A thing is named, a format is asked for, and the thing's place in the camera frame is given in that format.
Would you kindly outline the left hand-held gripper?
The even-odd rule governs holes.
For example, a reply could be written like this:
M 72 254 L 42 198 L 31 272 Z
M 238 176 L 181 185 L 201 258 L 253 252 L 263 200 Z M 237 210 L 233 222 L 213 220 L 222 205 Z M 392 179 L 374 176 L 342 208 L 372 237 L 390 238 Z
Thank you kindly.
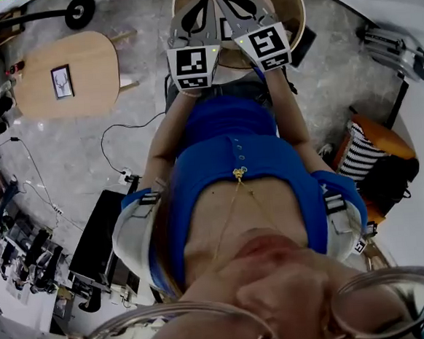
M 171 77 L 179 90 L 210 87 L 218 66 L 214 0 L 192 0 L 174 16 L 167 56 Z

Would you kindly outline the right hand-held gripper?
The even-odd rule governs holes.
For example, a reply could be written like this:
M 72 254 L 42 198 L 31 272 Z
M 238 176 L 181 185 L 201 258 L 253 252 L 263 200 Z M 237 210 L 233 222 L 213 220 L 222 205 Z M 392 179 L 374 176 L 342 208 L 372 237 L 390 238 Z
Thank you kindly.
M 232 41 L 263 73 L 291 63 L 280 22 L 264 0 L 216 0 L 232 29 Z

